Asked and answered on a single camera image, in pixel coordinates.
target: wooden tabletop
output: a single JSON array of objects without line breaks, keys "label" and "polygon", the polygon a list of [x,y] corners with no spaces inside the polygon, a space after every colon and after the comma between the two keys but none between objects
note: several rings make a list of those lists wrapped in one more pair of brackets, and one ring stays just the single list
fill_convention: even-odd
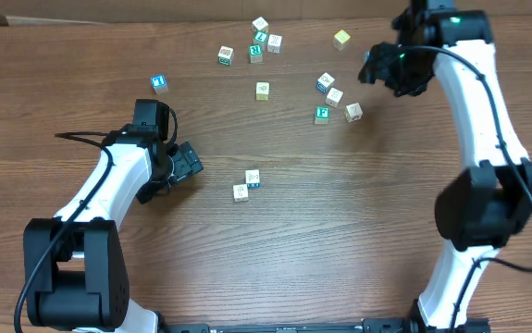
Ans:
[{"label": "wooden tabletop", "polygon": [[[504,98],[532,156],[532,17],[493,18]],[[345,29],[342,52],[333,35]],[[24,282],[22,233],[78,191],[91,146],[54,138],[117,130],[137,98],[168,103],[204,171],[149,204],[120,239],[130,295],[169,323],[355,321],[402,316],[441,250],[434,201],[459,171],[457,134],[437,81],[412,98],[362,85],[365,50],[394,41],[385,19],[271,22],[280,55],[251,65],[249,22],[0,28],[0,332],[12,331]],[[232,67],[217,63],[233,47]],[[313,124],[328,72],[344,91]],[[166,74],[155,95],[149,78]],[[255,84],[270,83],[269,101]],[[365,115],[348,123],[347,104]],[[234,203],[232,185],[258,168],[263,187]],[[502,258],[532,265],[532,219]],[[532,275],[491,265],[470,305],[495,332],[532,332]],[[23,323],[29,321],[23,312]],[[49,328],[25,328],[48,332]]]}]

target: cube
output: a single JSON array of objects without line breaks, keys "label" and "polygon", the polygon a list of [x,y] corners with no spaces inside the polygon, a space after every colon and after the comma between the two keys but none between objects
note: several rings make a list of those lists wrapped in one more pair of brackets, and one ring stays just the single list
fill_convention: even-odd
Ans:
[{"label": "cube", "polygon": [[245,171],[245,182],[249,189],[255,189],[260,186],[259,182],[259,170],[246,170]]},{"label": "cube", "polygon": [[155,89],[155,93],[166,93],[169,91],[167,79],[165,79],[165,75],[163,74],[153,76],[151,78],[151,84],[153,85],[153,89]]},{"label": "cube", "polygon": [[362,117],[362,109],[360,108],[360,104],[354,103],[352,105],[346,106],[344,115],[346,116],[346,120],[348,120],[348,122],[353,122],[360,119]]},{"label": "cube", "polygon": [[232,197],[235,199],[235,203],[249,201],[249,191],[247,191],[247,184],[233,185]]},{"label": "cube", "polygon": [[326,125],[331,116],[331,109],[327,106],[318,106],[315,111],[315,123],[317,125]]},{"label": "cube", "polygon": [[220,51],[218,51],[218,62],[222,65],[230,66],[232,63],[232,58],[234,57],[234,53],[232,48],[227,46],[220,47]]},{"label": "cube", "polygon": [[331,88],[328,93],[328,98],[325,99],[325,104],[331,105],[333,107],[338,107],[342,95],[342,91],[339,91],[335,88]]},{"label": "cube", "polygon": [[267,47],[267,32],[258,31],[255,33],[254,36],[254,44],[258,44],[262,47],[262,50],[266,49]]},{"label": "cube", "polygon": [[282,46],[282,36],[269,35],[267,39],[267,51],[273,53],[280,53],[280,47]]},{"label": "cube", "polygon": [[267,101],[269,98],[269,83],[257,82],[255,93],[258,101]]},{"label": "cube", "polygon": [[329,89],[333,87],[333,83],[335,83],[335,79],[331,77],[331,75],[327,73],[323,73],[321,75],[321,78],[317,80],[317,89],[320,90],[322,93],[328,93]]},{"label": "cube", "polygon": [[264,62],[264,54],[262,53],[262,47],[258,44],[249,46],[249,62],[252,64]]},{"label": "cube", "polygon": [[269,31],[269,24],[267,24],[267,21],[262,17],[256,18],[252,26],[253,26],[254,32],[257,32],[257,31],[268,32]]},{"label": "cube", "polygon": [[333,36],[333,46],[335,46],[340,51],[343,50],[346,46],[348,46],[349,41],[350,35],[348,34],[348,32],[343,30]]}]

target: blue and white cube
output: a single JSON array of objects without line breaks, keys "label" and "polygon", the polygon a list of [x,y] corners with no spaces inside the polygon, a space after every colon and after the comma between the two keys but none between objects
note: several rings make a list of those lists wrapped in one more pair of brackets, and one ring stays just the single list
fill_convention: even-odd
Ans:
[{"label": "blue and white cube", "polygon": [[153,76],[151,78],[151,83],[153,84],[153,89],[155,89],[155,93],[166,93],[169,91],[169,87],[167,86],[167,79],[165,79],[165,75],[163,74]]},{"label": "blue and white cube", "polygon": [[322,93],[328,93],[329,89],[333,87],[334,82],[335,79],[333,79],[331,75],[323,73],[323,75],[321,75],[321,78],[317,80],[317,89]]},{"label": "blue and white cube", "polygon": [[259,170],[246,170],[245,182],[247,183],[247,187],[250,189],[258,188],[260,186]]}]

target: wood grain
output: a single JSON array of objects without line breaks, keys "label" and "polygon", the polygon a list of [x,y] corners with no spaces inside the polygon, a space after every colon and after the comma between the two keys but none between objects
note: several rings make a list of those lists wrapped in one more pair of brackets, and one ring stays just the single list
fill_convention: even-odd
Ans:
[{"label": "wood grain", "polygon": [[[532,155],[532,17],[494,18],[501,87]],[[338,52],[332,36],[349,32]],[[177,111],[179,140],[205,170],[168,197],[133,203],[121,243],[131,295],[169,323],[354,321],[404,315],[441,248],[437,194],[458,173],[451,111],[439,84],[395,99],[356,74],[365,50],[394,33],[385,19],[272,22],[280,55],[250,65],[247,22],[0,29],[0,332],[12,331],[23,280],[22,231],[52,216],[99,152],[53,137],[118,129],[137,98]],[[217,63],[221,45],[233,66]],[[326,126],[313,125],[324,72],[344,91]],[[257,81],[270,100],[255,101]],[[343,107],[360,103],[362,120]],[[233,203],[244,170],[263,188]],[[532,264],[532,221],[502,257]],[[532,275],[491,266],[470,306],[495,332],[532,332]],[[26,332],[48,332],[27,327]]]}]

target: wooden cube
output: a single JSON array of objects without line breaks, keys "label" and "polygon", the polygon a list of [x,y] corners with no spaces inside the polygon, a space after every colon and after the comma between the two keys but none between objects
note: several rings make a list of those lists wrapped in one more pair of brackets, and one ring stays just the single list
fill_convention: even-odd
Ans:
[{"label": "wooden cube", "polygon": [[232,64],[232,58],[234,57],[232,48],[227,46],[220,47],[218,52],[218,62],[222,65],[230,66]]},{"label": "wooden cube", "polygon": [[282,36],[269,35],[269,38],[267,39],[267,51],[280,53],[280,47],[282,47]]},{"label": "wooden cube", "polygon": [[315,123],[317,125],[327,125],[329,117],[331,116],[331,109],[327,106],[318,106],[315,111]]},{"label": "wooden cube", "polygon": [[352,105],[346,106],[344,115],[346,115],[346,120],[348,120],[348,122],[353,122],[360,119],[362,117],[362,109],[360,108],[360,104],[354,103]]},{"label": "wooden cube", "polygon": [[165,75],[163,74],[153,76],[151,78],[151,84],[153,85],[153,89],[155,89],[155,93],[166,93],[169,91],[167,79],[165,79]]},{"label": "wooden cube", "polygon": [[262,17],[256,18],[252,26],[255,32],[257,31],[268,32],[269,31],[269,24],[267,24],[267,21]]},{"label": "wooden cube", "polygon": [[329,89],[333,87],[333,83],[336,80],[331,77],[331,75],[327,73],[323,73],[321,75],[321,78],[317,80],[317,89],[320,90],[322,93],[328,93]]},{"label": "wooden cube", "polygon": [[260,187],[259,170],[246,170],[245,182],[247,183],[247,187],[249,189],[256,189]]},{"label": "wooden cube", "polygon": [[267,101],[269,99],[269,83],[257,82],[255,93],[258,101]]},{"label": "wooden cube", "polygon": [[343,50],[348,46],[348,42],[350,41],[350,35],[346,31],[340,31],[336,33],[335,36],[333,36],[333,46],[335,46],[338,50]]},{"label": "wooden cube", "polygon": [[235,199],[235,203],[249,201],[249,191],[247,191],[247,184],[233,185],[232,197]]},{"label": "wooden cube", "polygon": [[267,32],[258,31],[254,36],[254,44],[258,44],[262,47],[262,50],[265,50],[267,47]]},{"label": "wooden cube", "polygon": [[342,91],[339,91],[335,88],[331,88],[328,93],[328,98],[325,99],[325,104],[331,105],[333,107],[338,107],[342,95]]},{"label": "wooden cube", "polygon": [[262,47],[258,44],[249,46],[249,62],[252,64],[264,62],[264,54],[262,53]]}]

